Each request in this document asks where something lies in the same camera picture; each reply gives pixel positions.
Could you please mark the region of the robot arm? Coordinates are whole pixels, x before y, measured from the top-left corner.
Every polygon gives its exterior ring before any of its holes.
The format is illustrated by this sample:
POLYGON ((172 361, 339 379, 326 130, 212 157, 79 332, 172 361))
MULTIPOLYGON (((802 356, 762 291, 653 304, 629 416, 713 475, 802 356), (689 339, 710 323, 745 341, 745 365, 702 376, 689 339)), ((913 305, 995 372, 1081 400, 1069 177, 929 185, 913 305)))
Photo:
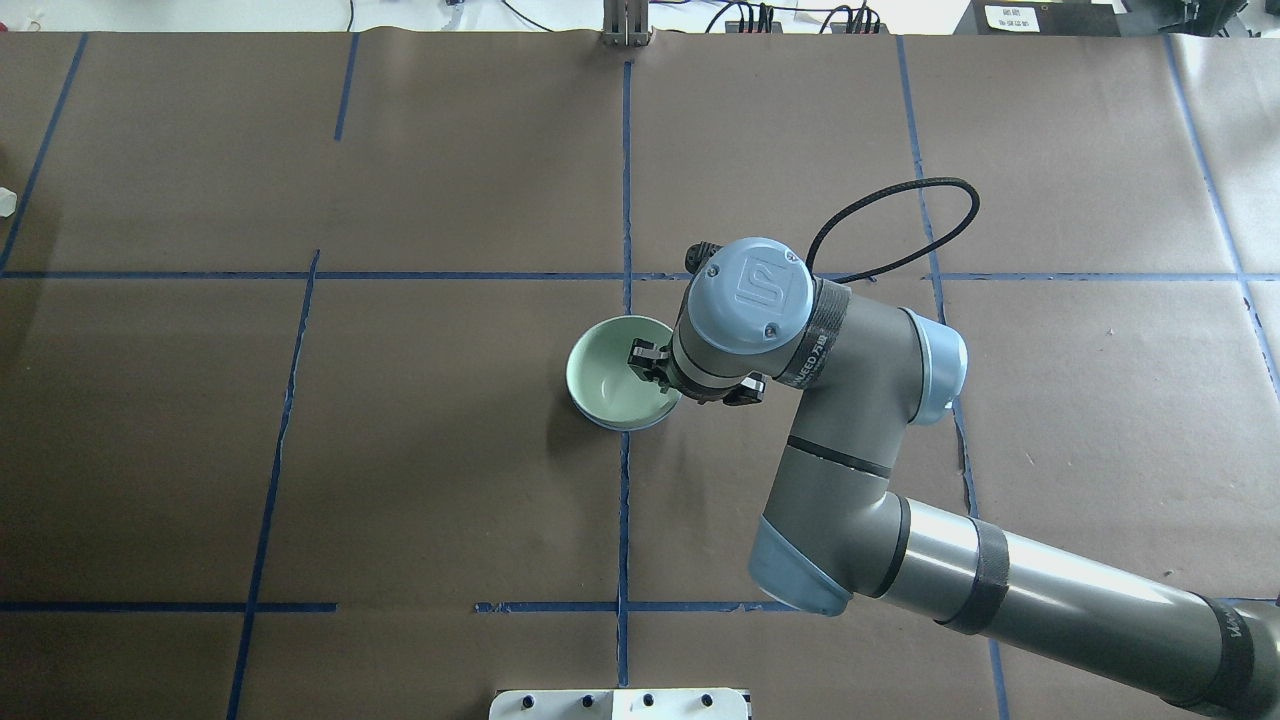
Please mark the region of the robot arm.
MULTIPOLYGON (((1277 596, 1277 283, 1197 231, 1130 247, 982 237, 864 284, 955 325, 959 414, 893 492, 1222 600, 1277 596)), ((856 597, 765 609, 748 552, 794 396, 684 407, 628 451, 628 682, 731 685, 759 719, 1176 719, 1115 682, 856 597)))

